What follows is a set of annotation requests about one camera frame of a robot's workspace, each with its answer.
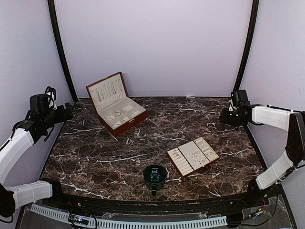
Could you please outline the red jewelry box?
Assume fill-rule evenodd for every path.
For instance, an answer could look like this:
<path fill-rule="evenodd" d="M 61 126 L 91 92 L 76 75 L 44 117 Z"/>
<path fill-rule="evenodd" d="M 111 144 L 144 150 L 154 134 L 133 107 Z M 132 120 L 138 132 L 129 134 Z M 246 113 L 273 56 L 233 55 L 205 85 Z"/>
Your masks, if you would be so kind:
<path fill-rule="evenodd" d="M 86 89 L 100 122 L 114 137 L 148 117 L 147 110 L 129 97 L 122 72 L 87 85 Z"/>

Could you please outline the red jewelry tray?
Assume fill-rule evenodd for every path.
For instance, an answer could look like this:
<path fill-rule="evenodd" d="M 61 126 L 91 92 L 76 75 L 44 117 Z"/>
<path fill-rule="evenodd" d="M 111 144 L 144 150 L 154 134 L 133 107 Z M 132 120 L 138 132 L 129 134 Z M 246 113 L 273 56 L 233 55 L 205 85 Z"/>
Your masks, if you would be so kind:
<path fill-rule="evenodd" d="M 220 157 L 203 137 L 166 152 L 181 178 L 186 178 L 216 162 Z"/>

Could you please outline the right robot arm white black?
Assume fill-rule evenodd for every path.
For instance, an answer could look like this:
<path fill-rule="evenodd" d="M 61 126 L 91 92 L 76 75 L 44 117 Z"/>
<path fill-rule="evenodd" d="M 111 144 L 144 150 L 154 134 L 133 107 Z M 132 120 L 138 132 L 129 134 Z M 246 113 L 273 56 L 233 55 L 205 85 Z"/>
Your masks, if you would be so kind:
<path fill-rule="evenodd" d="M 269 125 L 288 133 L 283 154 L 263 173 L 253 178 L 243 197 L 243 203 L 253 207 L 264 196 L 265 190 L 284 179 L 305 159 L 305 113 L 271 105 L 251 104 L 246 90 L 231 92 L 229 106 L 220 115 L 224 124 L 238 128 L 241 125 Z"/>

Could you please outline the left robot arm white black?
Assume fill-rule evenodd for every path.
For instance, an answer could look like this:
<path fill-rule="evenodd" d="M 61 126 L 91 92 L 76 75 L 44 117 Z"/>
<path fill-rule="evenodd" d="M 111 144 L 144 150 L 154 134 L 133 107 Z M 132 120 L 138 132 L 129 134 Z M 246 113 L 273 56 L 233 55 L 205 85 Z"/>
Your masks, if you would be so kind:
<path fill-rule="evenodd" d="M 0 215 L 2 222 L 13 219 L 18 208 L 38 200 L 48 198 L 57 208 L 67 204 L 67 197 L 62 194 L 58 181 L 38 180 L 33 183 L 14 187 L 4 185 L 9 172 L 21 156 L 43 136 L 48 140 L 58 123 L 73 118 L 72 105 L 65 103 L 57 106 L 55 94 L 46 92 L 30 97 L 30 109 L 24 120 L 16 123 L 11 137 L 0 148 Z"/>

